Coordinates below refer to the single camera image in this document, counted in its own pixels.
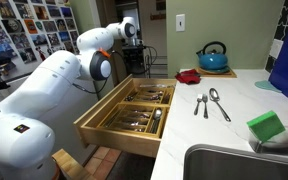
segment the countertop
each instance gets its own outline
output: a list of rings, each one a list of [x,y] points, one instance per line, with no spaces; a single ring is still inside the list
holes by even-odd
[[[209,144],[253,152],[248,144],[250,121],[273,110],[288,126],[288,98],[282,93],[257,88],[268,80],[265,70],[234,70],[237,78],[202,78],[196,85],[177,82],[151,179],[183,179],[184,156],[196,144]],[[225,121],[215,102],[208,101],[209,118],[203,117],[204,103],[194,115],[197,94],[209,95],[215,88],[219,104],[231,118]]]

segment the open drawer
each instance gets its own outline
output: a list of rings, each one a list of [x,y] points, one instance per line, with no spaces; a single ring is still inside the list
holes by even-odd
[[[156,157],[175,84],[128,76],[74,122],[82,143]]]

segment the teal kettle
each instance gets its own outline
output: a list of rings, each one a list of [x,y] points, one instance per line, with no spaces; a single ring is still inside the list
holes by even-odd
[[[222,48],[222,52],[217,52],[215,49],[206,52],[210,46],[219,45]],[[204,46],[204,48],[196,52],[199,58],[199,65],[205,70],[220,70],[227,66],[226,46],[219,41],[213,41]]]

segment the sponge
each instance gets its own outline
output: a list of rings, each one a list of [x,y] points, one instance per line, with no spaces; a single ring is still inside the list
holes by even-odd
[[[258,140],[262,141],[262,143],[285,131],[285,127],[273,111],[269,111],[251,121],[248,121],[247,125],[254,136]]]

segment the fork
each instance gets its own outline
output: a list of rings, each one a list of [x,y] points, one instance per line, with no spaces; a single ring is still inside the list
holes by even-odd
[[[202,102],[202,94],[198,94],[197,95],[197,105],[196,105],[196,108],[195,108],[195,111],[194,111],[194,115],[197,115],[197,112],[198,112],[198,106],[200,105],[200,102]]]
[[[208,98],[207,98],[206,94],[203,94],[202,100],[205,103],[204,118],[207,119],[208,118],[208,113],[207,113],[206,103],[207,103]]]

